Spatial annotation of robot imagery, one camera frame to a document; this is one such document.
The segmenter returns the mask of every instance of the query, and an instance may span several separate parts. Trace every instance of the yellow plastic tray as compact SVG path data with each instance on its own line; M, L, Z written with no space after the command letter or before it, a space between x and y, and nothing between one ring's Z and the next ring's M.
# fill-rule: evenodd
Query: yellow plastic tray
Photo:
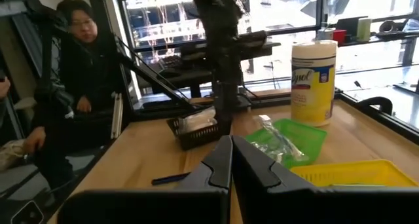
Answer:
M318 187L330 185L419 186L388 160L299 166L292 172Z

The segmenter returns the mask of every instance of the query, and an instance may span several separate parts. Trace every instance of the lysol wipes container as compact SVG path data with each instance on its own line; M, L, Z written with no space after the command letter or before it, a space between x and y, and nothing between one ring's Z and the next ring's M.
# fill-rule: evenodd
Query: lysol wipes container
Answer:
M336 41L293 46L291 119L310 126L330 123L335 97Z

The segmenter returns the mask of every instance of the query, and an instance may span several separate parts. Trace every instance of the red cup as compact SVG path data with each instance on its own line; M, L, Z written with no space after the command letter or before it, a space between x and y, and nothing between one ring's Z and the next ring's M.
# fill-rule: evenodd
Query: red cup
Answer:
M345 43L346 30L334 30L333 40L337 41L339 45Z

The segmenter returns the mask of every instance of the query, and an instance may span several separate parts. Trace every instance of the yellow label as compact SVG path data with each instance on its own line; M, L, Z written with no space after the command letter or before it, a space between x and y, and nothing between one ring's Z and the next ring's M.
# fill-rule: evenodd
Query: yellow label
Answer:
M293 58L292 70L291 118L313 125L330 119L335 97L335 57Z

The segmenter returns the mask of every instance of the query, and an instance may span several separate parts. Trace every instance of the eyeglasses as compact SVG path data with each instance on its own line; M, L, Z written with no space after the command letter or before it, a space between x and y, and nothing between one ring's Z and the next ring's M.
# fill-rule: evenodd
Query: eyeglasses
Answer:
M73 21L71 23L71 26L74 28L82 28L84 25L90 27L93 24L93 20L92 19L87 19L85 21Z

